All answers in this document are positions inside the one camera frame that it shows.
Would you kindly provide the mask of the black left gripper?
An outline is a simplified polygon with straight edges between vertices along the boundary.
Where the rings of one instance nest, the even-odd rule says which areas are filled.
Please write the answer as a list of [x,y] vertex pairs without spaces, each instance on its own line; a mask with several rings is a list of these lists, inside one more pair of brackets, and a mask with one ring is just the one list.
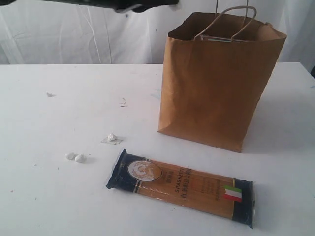
[[116,13],[142,13],[154,7],[172,6],[178,0],[56,0],[55,2],[113,9]]

